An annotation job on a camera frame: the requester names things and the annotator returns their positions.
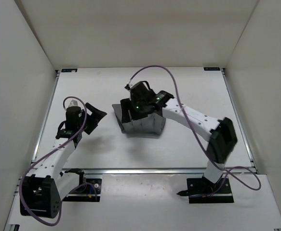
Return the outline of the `grey pleated skirt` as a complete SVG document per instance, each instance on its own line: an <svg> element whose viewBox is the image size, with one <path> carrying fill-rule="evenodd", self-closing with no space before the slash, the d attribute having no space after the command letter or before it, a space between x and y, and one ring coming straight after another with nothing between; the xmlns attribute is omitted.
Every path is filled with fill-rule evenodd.
<svg viewBox="0 0 281 231"><path fill-rule="evenodd" d="M122 133L129 135L153 135L160 136L166 124L166 118L153 113L139 120L131 120L128 123L122 121L122 110L120 104L112 104L114 114Z"/></svg>

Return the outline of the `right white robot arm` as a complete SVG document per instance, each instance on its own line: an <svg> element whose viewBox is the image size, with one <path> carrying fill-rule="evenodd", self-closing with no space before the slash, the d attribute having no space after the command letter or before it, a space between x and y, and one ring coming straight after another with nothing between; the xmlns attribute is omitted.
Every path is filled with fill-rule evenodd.
<svg viewBox="0 0 281 231"><path fill-rule="evenodd" d="M129 98L113 104L122 133L130 135L162 134L167 120L175 121L201 136L207 143L208 164L203 175L202 188L213 193L219 188L225 163L237 144L231 119L220 120L204 115L182 103L172 94L161 90L155 93L131 93Z"/></svg>

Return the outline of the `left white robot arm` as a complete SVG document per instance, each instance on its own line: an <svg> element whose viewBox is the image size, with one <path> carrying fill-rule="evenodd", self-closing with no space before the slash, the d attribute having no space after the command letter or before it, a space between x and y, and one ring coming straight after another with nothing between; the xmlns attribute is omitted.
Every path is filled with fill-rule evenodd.
<svg viewBox="0 0 281 231"><path fill-rule="evenodd" d="M87 179L81 169L62 169L80 143L82 133L91 134L106 115L89 103L81 109L76 101L71 101L65 120L58 126L52 155L41 159L24 178L19 196L21 215L55 218L63 199L73 189L81 192L86 188Z"/></svg>

